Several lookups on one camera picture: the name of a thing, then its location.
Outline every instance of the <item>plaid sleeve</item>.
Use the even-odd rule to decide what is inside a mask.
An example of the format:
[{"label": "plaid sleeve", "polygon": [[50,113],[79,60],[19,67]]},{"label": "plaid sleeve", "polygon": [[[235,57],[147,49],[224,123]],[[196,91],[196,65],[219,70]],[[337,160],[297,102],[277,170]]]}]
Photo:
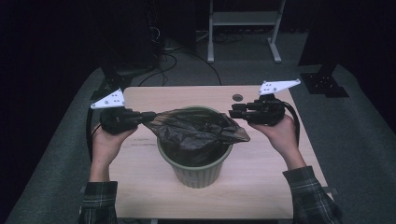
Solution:
[{"label": "plaid sleeve", "polygon": [[293,202],[293,223],[341,222],[341,212],[315,178],[312,166],[286,171]]},{"label": "plaid sleeve", "polygon": [[78,224],[116,224],[118,182],[88,182],[81,204]]}]

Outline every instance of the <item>white metal plate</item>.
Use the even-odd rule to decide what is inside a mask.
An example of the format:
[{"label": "white metal plate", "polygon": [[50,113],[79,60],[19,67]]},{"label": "white metal plate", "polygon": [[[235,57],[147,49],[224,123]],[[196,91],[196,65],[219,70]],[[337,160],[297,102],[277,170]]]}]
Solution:
[{"label": "white metal plate", "polygon": [[91,104],[91,109],[103,109],[110,107],[121,107],[125,106],[125,100],[121,89],[113,91],[105,98]]},{"label": "white metal plate", "polygon": [[292,81],[275,81],[275,82],[264,81],[262,83],[262,86],[260,87],[259,95],[267,95],[267,94],[275,93],[277,91],[283,91],[290,87],[296,86],[300,83],[301,81],[298,78]]}]

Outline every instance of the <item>rim of trash can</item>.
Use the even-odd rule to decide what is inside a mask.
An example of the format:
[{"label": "rim of trash can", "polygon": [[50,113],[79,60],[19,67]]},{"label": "rim of trash can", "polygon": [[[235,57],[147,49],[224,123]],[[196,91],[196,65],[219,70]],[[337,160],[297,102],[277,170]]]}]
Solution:
[{"label": "rim of trash can", "polygon": [[[220,113],[218,110],[212,108],[212,107],[208,107],[208,106],[204,106],[204,105],[190,105],[190,106],[185,106],[182,109],[190,109],[190,108],[206,108],[212,111],[215,111],[217,113]],[[227,151],[225,151],[225,153],[216,161],[209,163],[208,165],[205,166],[185,166],[185,165],[180,165],[175,161],[172,161],[163,151],[163,146],[161,145],[161,141],[160,138],[157,137],[157,146],[158,149],[160,150],[161,155],[163,156],[163,158],[169,162],[171,165],[176,166],[179,169],[184,169],[184,170],[191,170],[191,171],[199,171],[199,170],[204,170],[204,169],[208,169],[211,168],[213,166],[218,165],[219,163],[222,163],[225,161],[225,159],[230,155],[231,150],[233,149],[233,145],[229,145],[227,148]]]}]

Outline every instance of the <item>wooden board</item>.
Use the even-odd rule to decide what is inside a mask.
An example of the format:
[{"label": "wooden board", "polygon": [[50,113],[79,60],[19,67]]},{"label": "wooden board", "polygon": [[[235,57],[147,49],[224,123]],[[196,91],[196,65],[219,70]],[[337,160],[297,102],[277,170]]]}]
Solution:
[{"label": "wooden board", "polygon": [[[259,97],[260,86],[140,87],[124,92],[126,107],[157,113],[190,105],[212,107],[228,115],[235,104]],[[294,105],[289,91],[276,98]],[[209,187],[191,189],[181,184],[170,164],[160,155],[156,136],[140,125],[122,145],[110,167],[112,180],[119,181],[116,202],[119,217],[135,218],[292,218],[290,188],[283,171],[285,162],[267,138],[236,119],[251,140],[233,146],[219,179]],[[322,186],[327,186],[317,158],[301,125],[300,150],[314,167]]]}]

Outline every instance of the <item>gray floor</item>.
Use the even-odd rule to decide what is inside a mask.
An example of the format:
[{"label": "gray floor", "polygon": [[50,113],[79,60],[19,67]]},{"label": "gray floor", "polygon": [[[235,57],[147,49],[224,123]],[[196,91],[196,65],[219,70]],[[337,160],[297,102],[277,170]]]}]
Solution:
[{"label": "gray floor", "polygon": [[[244,35],[230,45],[215,45],[215,63],[223,85],[259,85],[263,80],[286,80],[318,66],[297,66],[306,34],[279,34],[276,44],[282,64],[274,64],[263,35]],[[206,45],[198,46],[206,57]],[[166,72],[165,86],[219,85],[214,71],[202,60],[173,53],[177,65]],[[162,56],[162,68],[173,58]],[[133,80],[138,85],[145,77]],[[311,95],[304,84],[290,89],[344,223],[394,223],[396,219],[396,136],[342,66],[333,73],[349,98]],[[93,72],[67,110],[64,119],[7,223],[75,223],[79,193],[89,173],[85,119],[89,98],[103,80]],[[143,86],[161,86],[161,75]]]}]

